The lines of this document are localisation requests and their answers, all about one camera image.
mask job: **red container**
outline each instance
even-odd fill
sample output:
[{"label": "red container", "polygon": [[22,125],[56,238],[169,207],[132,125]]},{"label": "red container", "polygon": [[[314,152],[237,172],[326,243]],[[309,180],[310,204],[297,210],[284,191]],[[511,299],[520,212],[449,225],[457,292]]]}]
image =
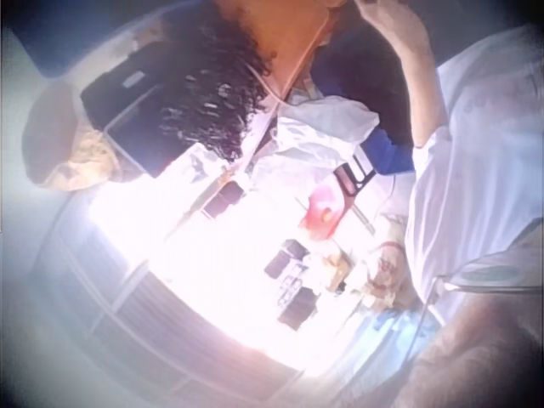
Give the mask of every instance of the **red container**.
[{"label": "red container", "polygon": [[327,177],[309,197],[309,208],[299,227],[313,241],[330,238],[345,214],[346,201],[336,174]]}]

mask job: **bright light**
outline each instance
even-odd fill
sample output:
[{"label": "bright light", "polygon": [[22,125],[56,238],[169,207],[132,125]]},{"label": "bright light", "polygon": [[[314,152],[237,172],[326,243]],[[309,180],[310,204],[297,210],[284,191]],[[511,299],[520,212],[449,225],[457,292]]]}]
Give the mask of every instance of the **bright light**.
[{"label": "bright light", "polygon": [[[192,160],[205,164],[207,177],[194,182]],[[220,162],[195,144],[159,178],[142,176],[131,183],[107,183],[90,208],[91,219],[134,267],[162,242],[165,234],[220,175]]]},{"label": "bright light", "polygon": [[277,286],[264,273],[303,212],[292,201],[287,212],[250,194],[215,220],[197,215],[150,260],[150,270],[240,343],[300,369],[297,333],[277,321]]}]

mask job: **sleeve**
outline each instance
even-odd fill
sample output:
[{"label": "sleeve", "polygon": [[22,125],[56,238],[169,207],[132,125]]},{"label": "sleeve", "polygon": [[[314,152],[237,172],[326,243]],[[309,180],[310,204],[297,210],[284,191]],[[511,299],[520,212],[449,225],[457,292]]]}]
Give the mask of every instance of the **sleeve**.
[{"label": "sleeve", "polygon": [[434,159],[440,160],[440,157],[449,156],[450,149],[450,129],[447,126],[441,126],[431,135],[423,147],[414,149],[413,159],[416,178],[420,179],[422,177]]}]

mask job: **person's hand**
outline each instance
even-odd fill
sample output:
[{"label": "person's hand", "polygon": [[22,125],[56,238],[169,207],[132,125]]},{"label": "person's hand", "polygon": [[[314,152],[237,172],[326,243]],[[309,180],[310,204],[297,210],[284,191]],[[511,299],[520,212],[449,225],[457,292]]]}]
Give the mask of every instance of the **person's hand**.
[{"label": "person's hand", "polygon": [[401,59],[431,54],[427,29],[405,1],[355,0],[363,18],[393,46]]}]

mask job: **wall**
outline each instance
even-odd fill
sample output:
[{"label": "wall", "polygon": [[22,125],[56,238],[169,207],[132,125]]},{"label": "wall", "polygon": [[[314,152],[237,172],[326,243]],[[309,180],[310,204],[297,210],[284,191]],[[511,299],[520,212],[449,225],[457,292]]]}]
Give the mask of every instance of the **wall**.
[{"label": "wall", "polygon": [[2,32],[3,278],[31,271],[43,238],[68,194],[37,188],[26,177],[21,135],[32,104],[46,87],[11,31]]}]

